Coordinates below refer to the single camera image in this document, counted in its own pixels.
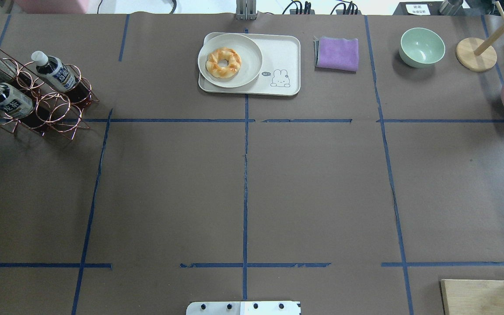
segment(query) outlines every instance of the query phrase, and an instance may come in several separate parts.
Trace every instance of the table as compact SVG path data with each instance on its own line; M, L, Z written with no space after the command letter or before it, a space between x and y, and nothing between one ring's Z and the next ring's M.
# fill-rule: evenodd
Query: table
M76 64L101 100L72 142L0 130L0 313L440 315L440 279L504 280L504 35L488 72L454 54L501 22L0 15L2 49ZM446 44L431 68L398 55L416 26ZM296 96L198 88L204 36L246 30L300 40ZM359 38L359 71L314 68L314 36Z

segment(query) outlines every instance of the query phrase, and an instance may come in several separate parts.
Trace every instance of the plate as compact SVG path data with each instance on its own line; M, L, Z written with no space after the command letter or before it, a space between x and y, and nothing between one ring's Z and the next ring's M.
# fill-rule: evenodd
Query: plate
M240 70L231 78L216 78L206 69L207 56L218 48L232 48L240 55ZM238 88L252 82L262 68L262 51L250 38L241 34L222 34L206 42L198 54L198 68L206 80L222 88Z

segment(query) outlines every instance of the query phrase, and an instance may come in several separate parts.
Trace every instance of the stainless steel cup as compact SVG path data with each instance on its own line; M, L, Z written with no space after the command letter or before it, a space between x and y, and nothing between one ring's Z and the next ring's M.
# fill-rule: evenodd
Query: stainless steel cup
M464 0L444 0L438 8L438 12L442 15L455 15L463 2Z

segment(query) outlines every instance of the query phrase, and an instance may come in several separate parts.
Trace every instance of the wooden base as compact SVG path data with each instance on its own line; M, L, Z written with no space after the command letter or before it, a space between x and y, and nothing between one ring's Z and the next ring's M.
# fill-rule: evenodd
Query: wooden base
M497 53L495 48L489 46L481 55L476 56L474 50L480 46L484 40L481 38L465 38L456 46L456 58L466 68L475 72L484 72L495 66Z
M504 315L504 281L441 280L446 315Z

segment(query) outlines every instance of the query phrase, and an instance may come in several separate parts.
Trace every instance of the white tray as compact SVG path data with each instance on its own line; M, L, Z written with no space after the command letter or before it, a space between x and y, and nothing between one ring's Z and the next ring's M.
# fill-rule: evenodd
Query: white tray
M212 32L203 42L224 34ZM206 92L292 96L301 89L301 44L296 37L285 35L242 34L262 50L260 75L239 87L220 87L199 75L198 84Z

